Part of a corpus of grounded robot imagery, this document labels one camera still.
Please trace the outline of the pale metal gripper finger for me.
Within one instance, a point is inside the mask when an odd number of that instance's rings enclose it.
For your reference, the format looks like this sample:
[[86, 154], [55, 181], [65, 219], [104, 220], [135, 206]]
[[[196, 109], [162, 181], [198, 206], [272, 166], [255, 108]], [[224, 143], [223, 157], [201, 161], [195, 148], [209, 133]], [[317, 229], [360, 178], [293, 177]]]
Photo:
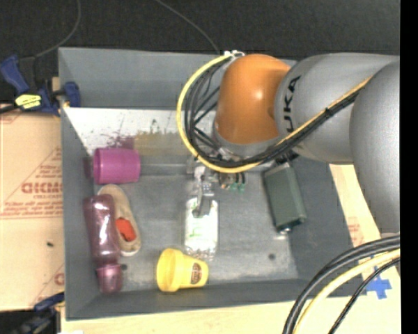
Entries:
[[212, 205], [212, 199], [215, 195], [215, 187], [212, 183], [205, 182], [202, 185], [202, 198], [201, 198], [201, 215], [206, 216], [210, 213]]
[[196, 204], [194, 209], [192, 210], [192, 215], [194, 218], [202, 216], [203, 198], [203, 188], [202, 186], [200, 186], [196, 196]]

